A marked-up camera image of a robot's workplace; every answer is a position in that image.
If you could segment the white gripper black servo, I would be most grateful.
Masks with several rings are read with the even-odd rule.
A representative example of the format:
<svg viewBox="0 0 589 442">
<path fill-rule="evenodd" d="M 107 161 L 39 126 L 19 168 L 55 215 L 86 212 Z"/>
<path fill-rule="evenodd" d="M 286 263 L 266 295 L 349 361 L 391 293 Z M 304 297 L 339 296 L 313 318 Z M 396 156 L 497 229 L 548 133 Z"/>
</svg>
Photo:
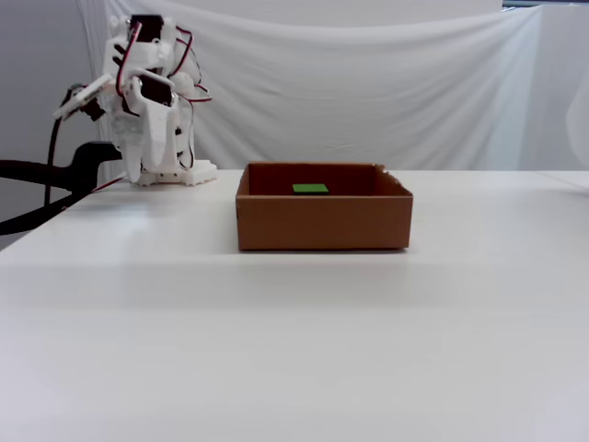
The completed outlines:
<svg viewBox="0 0 589 442">
<path fill-rule="evenodd" d="M 139 180 L 142 163 L 149 172 L 172 172 L 179 114 L 172 84 L 160 76 L 128 76 L 122 93 L 123 111 L 111 115 L 111 130 L 130 182 Z"/>
</svg>

